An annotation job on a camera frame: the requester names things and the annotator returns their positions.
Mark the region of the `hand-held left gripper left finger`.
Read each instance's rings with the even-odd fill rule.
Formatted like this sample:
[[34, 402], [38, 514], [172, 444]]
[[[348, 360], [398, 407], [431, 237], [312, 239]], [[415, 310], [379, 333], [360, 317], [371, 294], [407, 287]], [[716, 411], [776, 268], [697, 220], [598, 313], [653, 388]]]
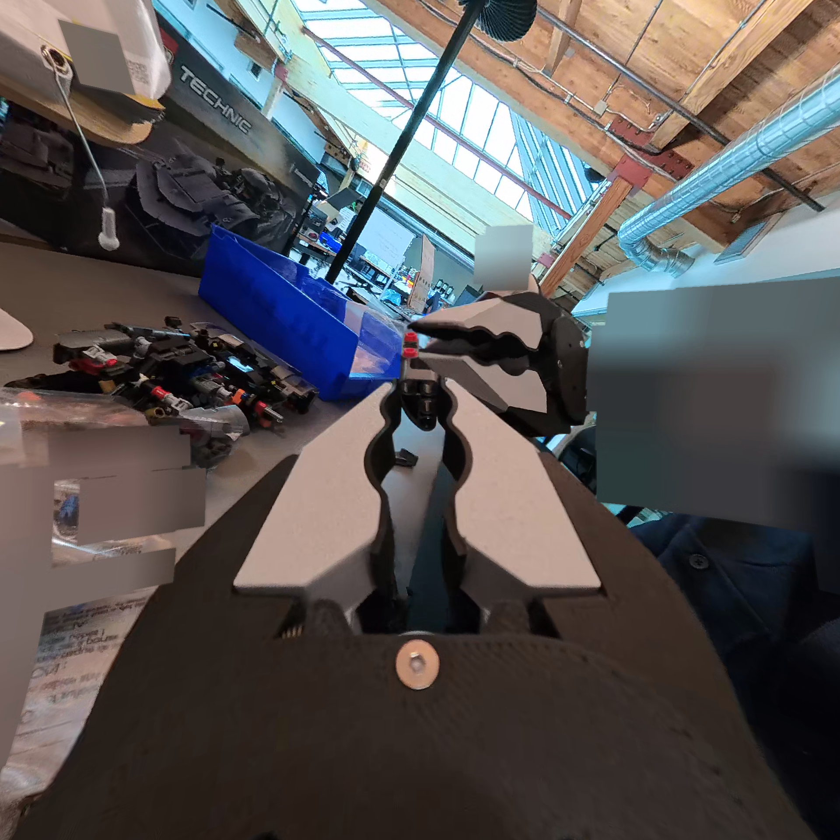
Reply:
[[305, 445], [234, 578], [238, 594], [333, 602], [366, 633], [403, 627], [382, 486], [401, 415], [397, 385], [385, 384]]

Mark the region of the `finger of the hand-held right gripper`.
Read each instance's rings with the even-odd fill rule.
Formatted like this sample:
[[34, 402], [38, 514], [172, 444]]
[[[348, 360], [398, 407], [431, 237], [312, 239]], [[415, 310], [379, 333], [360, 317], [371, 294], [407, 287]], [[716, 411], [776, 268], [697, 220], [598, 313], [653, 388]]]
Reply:
[[440, 309], [411, 322], [431, 354], [515, 359], [536, 351], [543, 339], [546, 300], [538, 293], [487, 297]]
[[500, 364], [482, 364], [468, 355], [419, 351], [415, 366], [423, 367], [443, 381], [453, 399], [464, 394], [501, 415], [510, 410], [547, 415], [548, 391], [538, 372], [513, 374]]

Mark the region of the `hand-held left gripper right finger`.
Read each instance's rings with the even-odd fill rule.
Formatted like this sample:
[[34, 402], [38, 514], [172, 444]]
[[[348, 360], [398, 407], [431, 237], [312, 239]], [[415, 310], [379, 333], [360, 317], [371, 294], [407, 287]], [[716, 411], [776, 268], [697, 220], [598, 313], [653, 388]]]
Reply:
[[599, 595], [602, 580], [540, 453], [478, 398], [443, 385], [446, 628], [475, 634], [491, 609]]

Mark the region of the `grey brick beam assembly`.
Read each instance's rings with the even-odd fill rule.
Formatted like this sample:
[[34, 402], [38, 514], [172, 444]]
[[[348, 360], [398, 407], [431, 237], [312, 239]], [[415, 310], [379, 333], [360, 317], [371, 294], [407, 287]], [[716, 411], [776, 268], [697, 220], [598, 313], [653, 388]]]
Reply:
[[434, 431], [438, 423], [439, 375], [421, 358], [421, 344], [414, 329], [403, 335], [399, 387], [404, 413], [421, 431]]

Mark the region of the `large toy brick car model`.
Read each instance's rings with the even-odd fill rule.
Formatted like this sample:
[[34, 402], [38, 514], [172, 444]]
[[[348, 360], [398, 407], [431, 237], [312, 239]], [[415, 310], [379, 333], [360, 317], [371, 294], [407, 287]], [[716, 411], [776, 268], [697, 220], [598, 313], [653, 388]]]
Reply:
[[213, 469], [257, 428], [276, 432], [287, 413], [308, 412], [319, 390], [301, 373], [210, 322], [184, 330], [111, 322], [62, 333], [53, 374], [6, 383], [20, 392], [107, 396], [151, 425], [177, 425], [191, 441], [192, 463]]

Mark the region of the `dark toy set box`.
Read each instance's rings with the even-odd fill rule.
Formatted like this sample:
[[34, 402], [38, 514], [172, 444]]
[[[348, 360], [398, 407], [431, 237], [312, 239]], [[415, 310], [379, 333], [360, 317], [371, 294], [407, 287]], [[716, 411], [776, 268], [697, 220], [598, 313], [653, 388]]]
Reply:
[[[198, 277], [218, 226], [286, 253], [321, 172], [154, 8], [172, 83], [163, 119], [141, 143], [94, 145], [117, 213], [119, 249], [98, 246], [101, 211], [91, 172], [52, 190], [2, 169], [8, 236], [73, 256]], [[36, 121], [2, 99], [2, 126]]]

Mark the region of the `black metal pole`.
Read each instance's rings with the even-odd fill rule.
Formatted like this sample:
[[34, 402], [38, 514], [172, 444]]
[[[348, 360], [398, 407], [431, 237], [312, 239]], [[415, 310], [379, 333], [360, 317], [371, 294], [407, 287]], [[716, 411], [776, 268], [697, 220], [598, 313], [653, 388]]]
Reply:
[[341, 269], [344, 268], [347, 259], [352, 253], [353, 247], [356, 246], [359, 237], [364, 231], [364, 227], [370, 220], [378, 202], [380, 202], [385, 187], [394, 175], [397, 166], [401, 163], [418, 127], [426, 117], [434, 97], [441, 88], [449, 69], [453, 66], [459, 51], [462, 49], [471, 29], [476, 24], [480, 13], [486, 5], [487, 2], [485, 1], [473, 1], [468, 2], [465, 6], [464, 12], [436, 64], [434, 74], [427, 82], [418, 103], [412, 106], [411, 115], [406, 126], [403, 128], [398, 140], [395, 142], [394, 148], [386, 159], [376, 183], [372, 186], [368, 196], [364, 199], [361, 209], [356, 214], [339, 253], [332, 261], [325, 277], [329, 284], [333, 285], [336, 279], [338, 279]]

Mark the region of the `blue plastic bin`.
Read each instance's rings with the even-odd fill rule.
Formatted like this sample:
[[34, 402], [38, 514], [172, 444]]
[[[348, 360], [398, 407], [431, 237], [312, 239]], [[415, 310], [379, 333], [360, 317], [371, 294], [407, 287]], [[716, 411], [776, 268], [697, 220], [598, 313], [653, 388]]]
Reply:
[[324, 402], [364, 397], [399, 377], [403, 336], [392, 320], [222, 227], [212, 229], [198, 294]]

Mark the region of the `clear bag of brick pieces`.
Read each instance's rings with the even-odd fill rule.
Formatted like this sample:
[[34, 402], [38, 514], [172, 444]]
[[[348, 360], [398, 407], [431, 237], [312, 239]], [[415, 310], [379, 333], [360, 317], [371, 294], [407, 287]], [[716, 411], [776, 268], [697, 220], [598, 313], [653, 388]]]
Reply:
[[205, 523], [206, 471], [181, 422], [152, 425], [107, 397], [2, 388], [2, 488], [40, 470], [55, 566], [168, 550]]

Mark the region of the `clear bag with warning print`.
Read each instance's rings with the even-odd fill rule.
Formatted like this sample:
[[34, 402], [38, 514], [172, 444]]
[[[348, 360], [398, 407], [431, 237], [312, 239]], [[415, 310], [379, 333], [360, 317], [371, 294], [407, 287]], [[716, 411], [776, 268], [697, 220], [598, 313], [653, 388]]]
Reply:
[[2, 783], [13, 795], [34, 795], [53, 780], [154, 592], [150, 587], [45, 616], [22, 717], [2, 773]]

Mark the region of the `black round pleated lamp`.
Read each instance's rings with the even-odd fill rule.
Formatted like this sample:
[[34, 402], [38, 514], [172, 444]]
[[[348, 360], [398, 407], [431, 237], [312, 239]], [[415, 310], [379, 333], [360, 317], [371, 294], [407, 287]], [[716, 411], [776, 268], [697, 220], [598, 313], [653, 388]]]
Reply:
[[533, 26], [538, 1], [458, 1], [463, 8], [477, 7], [475, 26], [500, 43], [522, 39]]

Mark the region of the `building manual in plastic sleeve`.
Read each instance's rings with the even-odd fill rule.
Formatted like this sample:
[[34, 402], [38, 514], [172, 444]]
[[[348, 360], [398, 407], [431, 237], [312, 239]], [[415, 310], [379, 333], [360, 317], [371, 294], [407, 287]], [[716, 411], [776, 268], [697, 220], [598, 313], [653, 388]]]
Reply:
[[153, 4], [151, 1], [115, 4], [114, 18], [135, 95], [159, 100], [172, 83], [172, 71]]

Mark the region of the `white book stand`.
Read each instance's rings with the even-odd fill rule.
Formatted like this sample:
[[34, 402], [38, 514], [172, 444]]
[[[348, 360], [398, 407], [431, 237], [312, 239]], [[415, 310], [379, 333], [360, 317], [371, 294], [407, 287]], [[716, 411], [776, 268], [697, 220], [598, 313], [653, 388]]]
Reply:
[[114, 18], [116, 1], [2, 2], [2, 99], [36, 121], [2, 126], [2, 169], [52, 190], [93, 174], [98, 246], [120, 247], [117, 213], [94, 145], [140, 144], [163, 119], [135, 95]]

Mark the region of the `silver ventilation duct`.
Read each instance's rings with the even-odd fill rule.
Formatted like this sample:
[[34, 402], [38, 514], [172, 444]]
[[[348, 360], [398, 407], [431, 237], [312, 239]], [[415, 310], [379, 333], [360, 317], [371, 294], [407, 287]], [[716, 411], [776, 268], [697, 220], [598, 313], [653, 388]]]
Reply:
[[622, 224], [618, 244], [646, 271], [680, 277], [694, 259], [674, 248], [660, 248], [648, 236], [699, 205], [769, 168], [839, 124], [839, 65], [741, 134], [701, 168]]

